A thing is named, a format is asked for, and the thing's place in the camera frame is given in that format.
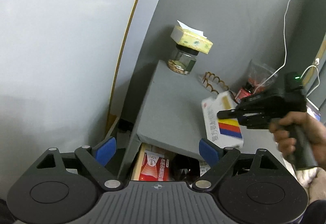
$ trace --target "white box with colored stripes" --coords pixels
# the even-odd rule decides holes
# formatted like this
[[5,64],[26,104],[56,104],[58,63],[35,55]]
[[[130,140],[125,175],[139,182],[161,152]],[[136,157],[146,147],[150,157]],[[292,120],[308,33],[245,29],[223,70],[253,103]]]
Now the white box with colored stripes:
[[207,139],[219,146],[241,148],[243,138],[237,119],[217,119],[217,112],[236,107],[229,92],[220,93],[216,99],[207,98],[202,101],[203,115],[206,127]]

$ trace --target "red yellow blue stripes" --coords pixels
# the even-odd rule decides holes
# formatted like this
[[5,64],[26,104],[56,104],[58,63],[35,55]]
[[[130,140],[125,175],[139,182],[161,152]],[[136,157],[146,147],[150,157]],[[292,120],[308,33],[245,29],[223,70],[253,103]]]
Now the red yellow blue stripes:
[[234,119],[218,119],[218,127],[222,135],[242,139],[239,123]]

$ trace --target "white tissue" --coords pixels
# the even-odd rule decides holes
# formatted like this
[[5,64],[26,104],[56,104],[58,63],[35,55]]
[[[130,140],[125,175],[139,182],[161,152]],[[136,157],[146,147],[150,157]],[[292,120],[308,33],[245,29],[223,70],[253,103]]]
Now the white tissue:
[[182,23],[180,21],[178,21],[178,23],[180,24],[180,26],[181,26],[182,29],[187,29],[187,30],[192,31],[193,33],[198,34],[198,35],[200,35],[200,36],[202,36],[202,37],[204,37],[204,38],[207,39],[207,37],[204,36],[204,32],[203,31],[199,31],[199,30],[193,29],[193,28],[185,25],[184,23]]

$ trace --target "yellow tissue box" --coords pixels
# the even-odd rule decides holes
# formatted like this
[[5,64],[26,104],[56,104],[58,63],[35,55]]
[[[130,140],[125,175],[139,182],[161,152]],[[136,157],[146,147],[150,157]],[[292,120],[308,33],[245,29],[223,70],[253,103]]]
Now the yellow tissue box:
[[188,29],[182,29],[180,26],[175,26],[171,38],[179,45],[189,47],[191,49],[208,54],[213,43]]

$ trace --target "black jar lid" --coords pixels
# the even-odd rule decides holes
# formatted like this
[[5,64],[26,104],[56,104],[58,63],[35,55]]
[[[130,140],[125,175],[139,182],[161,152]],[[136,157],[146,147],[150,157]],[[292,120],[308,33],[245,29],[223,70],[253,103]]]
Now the black jar lid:
[[191,48],[188,48],[188,47],[185,47],[185,46],[183,46],[183,45],[179,45],[179,44],[177,44],[176,47],[177,47],[177,49],[179,49],[180,51],[185,52],[185,53],[188,53],[188,54],[193,55],[193,56],[196,56],[196,55],[198,55],[198,53],[199,53],[199,51],[194,50],[194,49],[191,49]]

